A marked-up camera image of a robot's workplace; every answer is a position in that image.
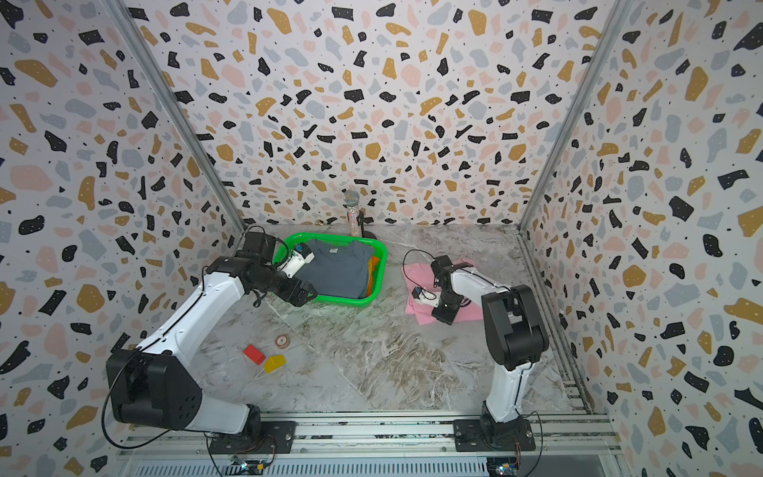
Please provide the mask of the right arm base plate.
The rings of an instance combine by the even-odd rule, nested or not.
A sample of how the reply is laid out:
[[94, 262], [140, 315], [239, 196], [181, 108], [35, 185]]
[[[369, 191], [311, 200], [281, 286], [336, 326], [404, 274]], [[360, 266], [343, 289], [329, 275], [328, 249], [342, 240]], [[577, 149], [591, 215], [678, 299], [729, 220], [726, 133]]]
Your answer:
[[524, 417], [508, 423], [493, 423], [488, 415], [457, 419], [453, 421], [453, 432], [458, 452], [536, 450], [534, 431]]

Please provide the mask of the yellow t-shirt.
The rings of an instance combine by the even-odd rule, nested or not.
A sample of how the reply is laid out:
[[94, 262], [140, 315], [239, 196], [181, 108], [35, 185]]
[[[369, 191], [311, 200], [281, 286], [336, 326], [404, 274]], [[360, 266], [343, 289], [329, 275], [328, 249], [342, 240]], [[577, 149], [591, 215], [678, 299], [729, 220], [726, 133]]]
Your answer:
[[377, 268], [379, 267], [380, 259], [377, 256], [372, 256], [368, 261], [369, 279], [366, 289], [366, 297], [373, 294], [376, 281]]

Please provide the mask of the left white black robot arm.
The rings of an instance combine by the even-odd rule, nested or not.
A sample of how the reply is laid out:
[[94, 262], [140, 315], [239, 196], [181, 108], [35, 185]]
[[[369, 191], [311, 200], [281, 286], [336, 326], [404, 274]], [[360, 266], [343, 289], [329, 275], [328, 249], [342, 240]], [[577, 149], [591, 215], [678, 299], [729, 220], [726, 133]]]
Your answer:
[[296, 307], [315, 299], [313, 285], [296, 276], [313, 258], [307, 244], [288, 246], [264, 231], [247, 233], [242, 248], [203, 269], [198, 287], [168, 321], [135, 349], [113, 351], [107, 360], [105, 408], [128, 425], [259, 441], [259, 408], [206, 394], [190, 365], [223, 315], [244, 296], [264, 300], [273, 294]]

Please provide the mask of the grey-blue t-shirt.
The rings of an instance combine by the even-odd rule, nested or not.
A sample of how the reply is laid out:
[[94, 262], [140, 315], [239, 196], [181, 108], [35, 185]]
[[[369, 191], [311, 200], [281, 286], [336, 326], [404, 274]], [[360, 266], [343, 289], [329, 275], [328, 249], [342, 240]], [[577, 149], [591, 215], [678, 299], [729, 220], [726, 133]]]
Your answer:
[[371, 246], [358, 240], [349, 244], [310, 240], [306, 244], [314, 258], [298, 270], [296, 278], [310, 283], [319, 295], [348, 299], [367, 296], [370, 262], [375, 257]]

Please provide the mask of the pink t-shirt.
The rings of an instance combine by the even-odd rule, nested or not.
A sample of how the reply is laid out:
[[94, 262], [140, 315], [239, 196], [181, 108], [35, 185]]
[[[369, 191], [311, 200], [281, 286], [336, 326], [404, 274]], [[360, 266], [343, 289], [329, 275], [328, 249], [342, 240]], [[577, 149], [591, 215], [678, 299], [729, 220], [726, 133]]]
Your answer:
[[407, 264], [403, 267], [403, 278], [409, 291], [405, 313], [414, 317], [418, 325], [437, 322], [432, 315], [437, 306], [440, 290], [434, 286], [434, 274], [429, 264]]

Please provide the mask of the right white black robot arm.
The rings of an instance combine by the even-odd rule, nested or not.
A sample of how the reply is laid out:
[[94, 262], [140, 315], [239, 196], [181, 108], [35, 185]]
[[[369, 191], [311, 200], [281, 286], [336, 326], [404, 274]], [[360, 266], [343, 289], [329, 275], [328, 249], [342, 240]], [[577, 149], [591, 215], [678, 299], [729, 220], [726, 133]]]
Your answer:
[[482, 310], [485, 339], [495, 368], [480, 417], [482, 433], [508, 433], [523, 422], [522, 404], [534, 365], [550, 347], [534, 292], [508, 286], [480, 274], [474, 266], [455, 264], [448, 256], [431, 262], [440, 289], [432, 316], [452, 324], [466, 301]]

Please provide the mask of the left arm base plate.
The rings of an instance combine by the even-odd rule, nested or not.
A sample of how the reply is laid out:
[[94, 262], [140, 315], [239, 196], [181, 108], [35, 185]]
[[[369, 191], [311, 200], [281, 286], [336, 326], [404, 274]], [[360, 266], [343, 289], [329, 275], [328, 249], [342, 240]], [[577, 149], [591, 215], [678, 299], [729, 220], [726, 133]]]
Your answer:
[[288, 454], [291, 452], [297, 423], [262, 421], [240, 434], [216, 433], [210, 441], [213, 454]]

